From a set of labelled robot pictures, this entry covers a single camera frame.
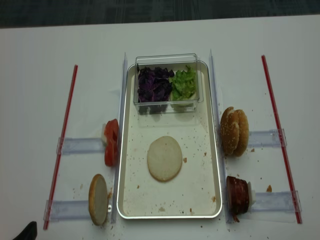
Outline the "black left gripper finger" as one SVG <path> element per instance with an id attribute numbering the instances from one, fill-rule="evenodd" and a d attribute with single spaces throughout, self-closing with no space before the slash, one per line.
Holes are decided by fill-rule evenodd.
<path id="1" fill-rule="evenodd" d="M 38 235 L 37 222 L 31 221 L 13 240 L 35 240 Z"/>

